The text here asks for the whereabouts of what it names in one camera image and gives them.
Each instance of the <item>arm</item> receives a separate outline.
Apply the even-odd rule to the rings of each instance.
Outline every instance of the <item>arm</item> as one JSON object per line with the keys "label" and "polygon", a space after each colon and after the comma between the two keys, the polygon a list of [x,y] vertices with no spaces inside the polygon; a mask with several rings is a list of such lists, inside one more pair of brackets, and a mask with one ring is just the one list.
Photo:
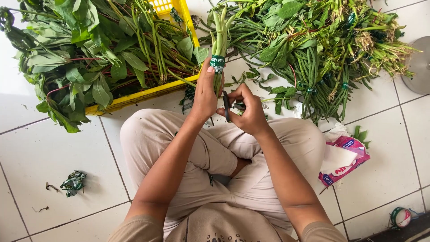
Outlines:
{"label": "arm", "polygon": [[209,67],[210,58],[203,64],[197,80],[194,105],[172,142],[157,159],[137,190],[126,219],[136,215],[150,215],[164,223],[169,203],[178,190],[200,129],[215,113],[217,98],[213,91],[215,71]]}
{"label": "arm", "polygon": [[[246,105],[242,116],[230,112],[230,119],[238,128],[253,135],[260,144],[276,195],[298,237],[301,238],[303,229],[312,222],[331,223],[312,187],[267,123],[260,98],[253,95],[245,84],[230,93],[229,98],[231,103],[236,100]],[[218,109],[217,113],[224,115],[224,109]]]}

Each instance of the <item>metal base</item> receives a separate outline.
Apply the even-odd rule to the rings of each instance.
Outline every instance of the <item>metal base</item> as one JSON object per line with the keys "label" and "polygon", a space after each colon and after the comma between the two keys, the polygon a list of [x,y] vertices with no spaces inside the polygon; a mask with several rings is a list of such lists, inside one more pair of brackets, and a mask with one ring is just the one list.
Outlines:
{"label": "metal base", "polygon": [[412,78],[403,76],[406,86],[418,94],[430,94],[430,36],[417,39],[412,47],[423,52],[411,54],[409,71],[415,72]]}

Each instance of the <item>crate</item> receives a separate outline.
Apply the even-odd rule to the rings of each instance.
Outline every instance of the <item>crate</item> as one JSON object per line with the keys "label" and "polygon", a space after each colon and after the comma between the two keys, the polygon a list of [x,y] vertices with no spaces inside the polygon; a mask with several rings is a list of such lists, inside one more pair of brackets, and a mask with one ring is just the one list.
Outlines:
{"label": "crate", "polygon": [[[152,6],[154,6],[154,10],[157,12],[158,16],[161,19],[170,20],[170,22],[174,22],[174,20],[169,14],[172,7],[174,7],[178,11],[181,18],[184,20],[182,26],[187,25],[187,27],[190,29],[194,47],[199,46],[199,41],[197,39],[196,32],[193,26],[193,21],[191,20],[190,12],[188,11],[188,6],[185,0],[150,0],[149,2],[150,4],[152,4]],[[187,77],[185,78],[185,80],[195,82],[198,78],[199,74]],[[113,102],[102,111],[98,109],[98,104],[87,107],[85,109],[85,113],[86,115],[102,115],[106,112],[120,110],[123,107],[133,105],[138,102],[143,102],[145,100],[182,90],[185,88],[185,86],[186,83],[184,83],[183,81],[170,82],[135,94],[114,99]]]}

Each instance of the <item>person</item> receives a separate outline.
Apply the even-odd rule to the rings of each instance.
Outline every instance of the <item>person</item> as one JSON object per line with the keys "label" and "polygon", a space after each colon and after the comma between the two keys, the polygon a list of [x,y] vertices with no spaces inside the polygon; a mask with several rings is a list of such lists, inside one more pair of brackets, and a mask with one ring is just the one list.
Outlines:
{"label": "person", "polygon": [[[143,109],[122,126],[120,140],[138,187],[109,242],[344,242],[311,184],[325,140],[309,121],[266,121],[245,84],[228,94],[244,102],[232,123],[203,129],[217,112],[214,69],[206,59],[189,115]],[[230,177],[224,186],[212,174]]]}

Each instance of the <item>beige pants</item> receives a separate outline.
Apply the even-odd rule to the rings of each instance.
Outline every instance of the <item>beige pants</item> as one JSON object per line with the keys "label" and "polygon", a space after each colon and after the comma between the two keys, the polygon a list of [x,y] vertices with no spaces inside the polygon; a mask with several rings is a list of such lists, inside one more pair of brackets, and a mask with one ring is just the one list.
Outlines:
{"label": "beige pants", "polygon": [[[143,109],[121,128],[121,144],[131,180],[139,187],[154,162],[175,137],[185,115]],[[311,122],[298,118],[269,121],[279,141],[306,180],[312,185],[324,156],[325,140]],[[251,159],[227,186],[209,174],[230,176],[237,157]],[[193,144],[184,176],[170,203],[164,238],[194,210],[208,202],[231,202],[264,215],[277,229],[291,234],[292,226],[273,189],[262,150],[255,138],[233,123],[200,131]]]}

